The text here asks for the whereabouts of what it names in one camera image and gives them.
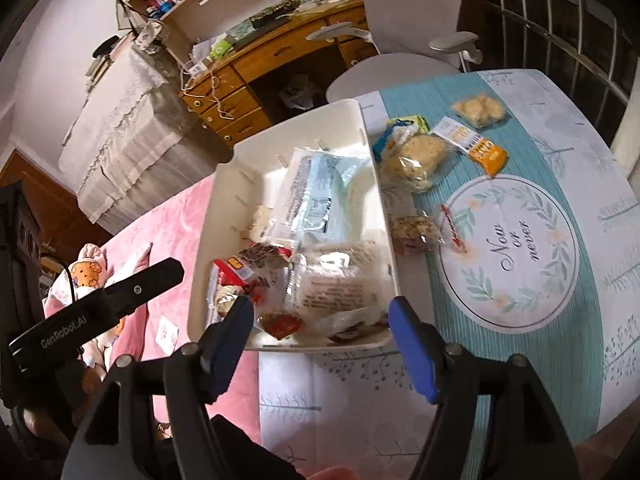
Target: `human hand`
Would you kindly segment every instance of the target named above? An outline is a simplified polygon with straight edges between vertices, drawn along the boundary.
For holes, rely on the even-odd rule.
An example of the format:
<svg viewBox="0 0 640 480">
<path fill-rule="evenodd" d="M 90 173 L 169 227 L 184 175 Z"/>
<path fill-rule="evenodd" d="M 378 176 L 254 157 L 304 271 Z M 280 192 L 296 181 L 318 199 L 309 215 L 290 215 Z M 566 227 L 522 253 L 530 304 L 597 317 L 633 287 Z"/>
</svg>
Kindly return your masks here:
<svg viewBox="0 0 640 480">
<path fill-rule="evenodd" d="M 89 406 L 92 400 L 94 400 L 94 395 L 100 388 L 101 383 L 100 376 L 94 368 L 87 368 L 84 371 L 81 384 L 86 397 L 82 401 L 82 404 L 80 404 L 71 415 L 71 421 L 76 428 L 80 426 L 82 419 L 89 410 Z M 56 423 L 53 422 L 49 413 L 41 409 L 24 410 L 23 417 L 27 429 L 31 431 L 34 436 L 53 442 L 61 450 L 66 451 L 69 448 L 71 444 L 69 439 L 62 433 L 60 428 L 57 427 Z"/>
</svg>

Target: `drawer handle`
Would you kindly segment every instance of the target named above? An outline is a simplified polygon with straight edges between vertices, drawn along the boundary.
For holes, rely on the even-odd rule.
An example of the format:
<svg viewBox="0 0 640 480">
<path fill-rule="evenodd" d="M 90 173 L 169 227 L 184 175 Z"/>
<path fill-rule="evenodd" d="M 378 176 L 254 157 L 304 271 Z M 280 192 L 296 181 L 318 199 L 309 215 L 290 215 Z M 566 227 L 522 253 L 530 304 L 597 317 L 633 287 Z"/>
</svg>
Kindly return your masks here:
<svg viewBox="0 0 640 480">
<path fill-rule="evenodd" d="M 292 48 L 293 48 L 293 47 L 292 47 L 292 46 L 290 46 L 290 45 L 283 46 L 281 49 L 278 49 L 278 50 L 276 51 L 276 53 L 275 53 L 275 54 L 273 54 L 273 55 L 274 55 L 275 57 L 282 56 L 282 54 L 284 54 L 287 50 L 291 50 Z"/>
</svg>

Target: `metal window grille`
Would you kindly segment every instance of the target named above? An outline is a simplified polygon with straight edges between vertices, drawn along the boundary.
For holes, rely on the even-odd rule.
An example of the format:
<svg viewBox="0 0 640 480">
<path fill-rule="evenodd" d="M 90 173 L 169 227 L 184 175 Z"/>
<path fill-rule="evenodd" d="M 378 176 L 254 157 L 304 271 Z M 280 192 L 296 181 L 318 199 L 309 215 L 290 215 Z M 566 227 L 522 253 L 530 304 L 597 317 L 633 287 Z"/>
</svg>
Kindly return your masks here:
<svg viewBox="0 0 640 480">
<path fill-rule="evenodd" d="M 537 68 L 611 144 L 638 54 L 597 0 L 485 0 L 485 61 L 479 67 Z"/>
</svg>

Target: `chair armrest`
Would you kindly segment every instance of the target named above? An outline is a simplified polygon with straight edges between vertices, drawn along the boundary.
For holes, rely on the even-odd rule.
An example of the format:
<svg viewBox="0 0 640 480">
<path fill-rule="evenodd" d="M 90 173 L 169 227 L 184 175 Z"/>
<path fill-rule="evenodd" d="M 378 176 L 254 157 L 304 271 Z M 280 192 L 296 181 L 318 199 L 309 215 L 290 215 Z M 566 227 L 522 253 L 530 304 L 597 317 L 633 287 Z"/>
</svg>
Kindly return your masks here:
<svg viewBox="0 0 640 480">
<path fill-rule="evenodd" d="M 313 40 L 330 40 L 331 38 L 337 38 L 338 36 L 356 36 L 362 38 L 367 43 L 373 43 L 371 39 L 371 33 L 368 30 L 362 30 L 361 28 L 353 28 L 351 22 L 334 23 L 333 25 L 326 25 L 319 28 L 315 32 L 309 34 L 306 38 L 309 41 Z"/>
<path fill-rule="evenodd" d="M 462 52 L 464 59 L 471 63 L 482 63 L 482 52 L 476 49 L 474 42 L 478 35 L 462 30 L 448 36 L 441 36 L 429 42 L 431 50 L 441 54 L 456 54 Z"/>
</svg>

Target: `white plastic box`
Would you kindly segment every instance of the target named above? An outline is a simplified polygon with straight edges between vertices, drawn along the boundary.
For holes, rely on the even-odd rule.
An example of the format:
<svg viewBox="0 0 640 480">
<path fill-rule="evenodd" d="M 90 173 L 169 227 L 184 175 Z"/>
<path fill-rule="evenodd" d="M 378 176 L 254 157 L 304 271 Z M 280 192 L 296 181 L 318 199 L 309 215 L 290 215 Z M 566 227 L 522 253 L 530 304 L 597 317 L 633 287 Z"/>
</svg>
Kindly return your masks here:
<svg viewBox="0 0 640 480">
<path fill-rule="evenodd" d="M 234 147 L 234 157 L 219 164 L 200 236 L 187 331 L 197 341 L 206 329 L 207 287 L 211 261 L 242 249 L 242 231 L 259 205 L 273 207 L 294 148 L 321 148 L 340 155 L 369 159 L 352 181 L 350 216 L 353 233 L 372 240 L 380 254 L 381 302 L 388 305 L 398 293 L 398 274 L 383 208 L 380 185 L 367 139 L 360 106 L 347 99 L 312 110 L 269 128 Z M 375 348 L 390 340 L 389 330 L 338 345 L 319 336 L 297 333 L 282 341 L 256 328 L 246 349 L 261 351 L 321 352 Z"/>
</svg>

